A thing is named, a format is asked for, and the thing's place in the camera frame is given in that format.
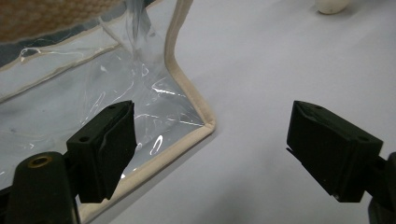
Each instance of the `white table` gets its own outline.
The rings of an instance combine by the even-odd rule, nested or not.
[[[285,149],[293,100],[322,105],[396,151],[396,2],[196,0],[177,42],[218,119],[213,135],[93,223],[361,223]]]

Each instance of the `white round object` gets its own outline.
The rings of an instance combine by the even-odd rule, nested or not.
[[[342,11],[350,0],[315,0],[319,12],[323,14],[335,14]]]

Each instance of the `woven beige fabric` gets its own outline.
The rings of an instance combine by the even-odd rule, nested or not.
[[[97,17],[120,0],[0,0],[0,42],[14,42]]]

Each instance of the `clear plastic bag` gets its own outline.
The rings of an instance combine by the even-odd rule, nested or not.
[[[138,147],[126,175],[204,125],[164,62],[176,4],[126,0],[67,31],[0,45],[0,189],[19,162],[65,153],[65,141],[116,102],[134,102]]]

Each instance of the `transparent plastic sheet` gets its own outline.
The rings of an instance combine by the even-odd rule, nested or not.
[[[103,108],[134,101],[138,142],[128,175],[204,123],[164,64],[176,0],[126,0],[101,18],[13,45],[0,56],[0,189],[15,167],[65,141]]]

